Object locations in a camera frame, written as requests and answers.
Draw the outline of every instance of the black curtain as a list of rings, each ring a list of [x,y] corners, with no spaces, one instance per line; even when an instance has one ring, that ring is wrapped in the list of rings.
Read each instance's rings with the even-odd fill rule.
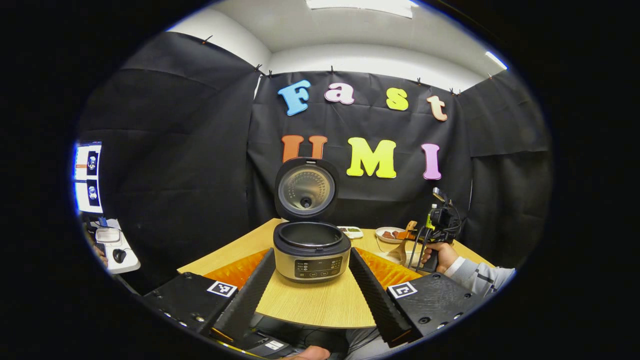
[[[540,107],[508,71],[459,96],[473,163],[462,242],[518,267],[542,236],[552,189],[550,136]]]
[[[307,80],[308,108],[287,115],[287,104],[278,91]],[[347,83],[354,88],[353,104],[330,102],[324,98],[329,84]],[[392,110],[387,106],[387,89],[401,88],[407,93],[408,108]],[[437,95],[445,103],[446,121],[434,118],[427,98]],[[284,135],[300,135],[300,156],[311,156],[308,138],[327,137],[323,159],[339,172],[338,206],[327,221],[336,225],[364,228],[396,226],[404,229],[411,220],[425,222],[434,186],[450,195],[460,215],[467,214],[472,164],[468,140],[462,123],[458,98],[447,90],[406,79],[360,72],[293,72],[265,76],[253,102],[248,139],[250,176],[250,222],[255,227],[279,217],[274,207],[275,177],[282,164]],[[378,178],[366,173],[348,176],[351,164],[351,137],[365,138],[371,151],[380,140],[392,140],[395,179]],[[425,180],[425,155],[420,146],[434,143],[438,152],[439,180]]]
[[[146,292],[245,234],[245,166],[259,72],[189,35],[161,33],[92,94],[81,140],[102,140],[100,196],[141,261]]]

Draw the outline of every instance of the white wall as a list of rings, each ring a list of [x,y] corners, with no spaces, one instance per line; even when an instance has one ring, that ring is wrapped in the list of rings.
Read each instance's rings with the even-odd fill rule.
[[[242,25],[211,8],[185,18],[167,31],[175,31],[206,39],[207,41],[234,53],[253,66],[263,64],[261,71],[268,67],[271,51]]]
[[[297,47],[271,56],[268,67],[260,69],[281,72],[330,70],[370,72],[405,78],[448,90],[466,90],[481,82],[471,70],[411,50],[367,44],[329,44]]]

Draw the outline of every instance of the wooden table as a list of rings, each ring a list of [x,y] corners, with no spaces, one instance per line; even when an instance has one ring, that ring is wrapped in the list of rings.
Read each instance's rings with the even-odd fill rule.
[[[280,219],[271,219],[240,239],[179,268],[178,272],[205,275],[235,260],[273,247],[273,229],[280,222]],[[363,238],[351,240],[353,246],[374,254],[398,248],[398,244],[379,241],[375,230],[362,229],[362,232]],[[457,241],[452,246],[464,258],[489,264]],[[406,250],[411,252],[412,247],[413,241],[407,241]],[[288,322],[318,327],[360,328],[376,325],[348,267],[338,278],[317,284],[292,282],[275,270],[256,312]]]

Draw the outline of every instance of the control panel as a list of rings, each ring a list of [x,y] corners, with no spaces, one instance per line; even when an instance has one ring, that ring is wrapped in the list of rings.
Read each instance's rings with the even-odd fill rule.
[[[297,259],[295,262],[296,277],[313,279],[340,273],[342,256],[331,259]]]

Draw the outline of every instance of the person's hand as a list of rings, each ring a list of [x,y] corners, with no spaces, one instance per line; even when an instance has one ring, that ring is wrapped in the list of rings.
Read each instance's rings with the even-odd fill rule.
[[[93,246],[93,250],[95,251],[96,255],[98,255],[98,257],[100,257],[100,260],[102,260],[102,263],[104,264],[105,267],[107,267],[107,256],[102,252],[102,250],[100,250],[97,246]]]
[[[437,272],[444,274],[445,271],[454,263],[458,258],[458,253],[448,243],[427,243],[424,254],[422,255],[421,263],[426,263],[431,257],[431,252],[436,250],[438,252],[438,266]]]
[[[281,360],[326,360],[327,358],[329,358],[329,356],[331,356],[329,350],[311,345],[300,354],[295,356],[283,357],[281,358]]]

